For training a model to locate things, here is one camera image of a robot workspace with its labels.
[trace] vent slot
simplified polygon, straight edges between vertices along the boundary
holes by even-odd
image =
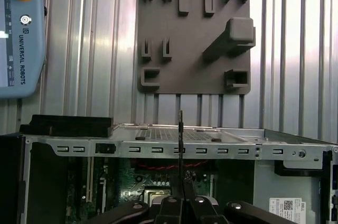
[[[227,154],[229,150],[227,148],[217,148],[218,154]]]
[[[282,155],[283,154],[283,149],[273,149],[273,154],[274,155]]]
[[[69,147],[67,147],[67,146],[57,146],[57,152],[67,153],[67,152],[69,152]]]
[[[73,147],[74,153],[84,153],[86,151],[86,148],[84,146],[75,146]]]
[[[152,147],[152,153],[163,153],[162,147]]]
[[[141,148],[139,146],[130,146],[129,147],[129,152],[130,153],[140,153]]]
[[[248,154],[249,150],[248,149],[238,149],[238,154]]]
[[[206,148],[196,148],[197,154],[206,154],[208,150]]]

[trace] metal panel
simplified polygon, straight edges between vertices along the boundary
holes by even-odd
[[[319,32],[321,0],[305,0],[304,102],[302,136],[318,136]]]
[[[181,108],[186,125],[263,127],[337,142],[337,0],[250,0],[261,38],[251,50],[251,92],[241,97],[139,93],[136,1],[45,0],[38,90],[0,102],[0,134],[38,113],[176,124]]]
[[[244,128],[259,127],[260,82],[261,82],[261,41],[262,35],[262,0],[250,0],[250,17],[256,27],[256,46],[250,50],[251,55],[251,90],[244,96]]]
[[[286,0],[285,39],[281,56],[284,59],[284,132],[297,134],[299,120],[299,69],[301,50],[301,2],[302,0]]]
[[[337,142],[337,113],[338,113],[338,0],[331,0],[331,28],[330,28],[330,69],[329,69],[329,107],[327,123],[330,127],[326,141]]]

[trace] green circuit board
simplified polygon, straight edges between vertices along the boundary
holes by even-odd
[[[98,183],[104,171],[104,161],[98,158],[94,161],[92,200],[87,202],[85,195],[88,162],[82,160],[79,164],[78,160],[73,157],[69,159],[70,167],[77,165],[77,168],[68,170],[66,224],[79,224],[100,214],[98,212],[100,206],[96,206],[96,204],[99,202],[100,197],[102,198],[102,195],[98,193]],[[114,195],[109,199],[107,197],[107,200],[111,201],[111,206],[118,206],[131,200],[143,200],[145,189],[150,186],[158,193],[165,191],[165,194],[167,194],[170,192],[170,177],[173,172],[137,170],[132,167],[130,159],[120,158],[116,163],[117,165],[114,165],[110,174],[112,175],[110,179],[114,182],[110,183],[109,186],[107,185],[105,191],[106,194]],[[211,175],[207,173],[195,174],[194,172],[191,174],[196,176],[193,182],[195,193],[197,195],[210,196]]]
[[[200,178],[193,182],[197,195],[210,196],[210,174],[201,174]],[[128,159],[121,161],[119,165],[119,204],[141,199],[146,186],[169,187],[170,175],[164,172],[138,173],[131,167]]]

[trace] barcode label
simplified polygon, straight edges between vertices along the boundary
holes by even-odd
[[[294,202],[292,200],[284,201],[284,210],[285,211],[293,210],[293,205],[294,205]]]
[[[269,211],[297,224],[306,224],[306,203],[301,198],[271,198]]]

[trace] cable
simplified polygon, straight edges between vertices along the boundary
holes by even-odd
[[[184,167],[198,167],[198,166],[203,165],[207,162],[208,162],[208,160],[205,160],[203,162],[192,163],[192,164],[185,164]],[[143,167],[144,169],[147,169],[147,170],[171,170],[171,169],[179,167],[178,165],[161,166],[161,167],[149,167],[149,166],[144,165],[144,164],[138,164],[138,166]]]

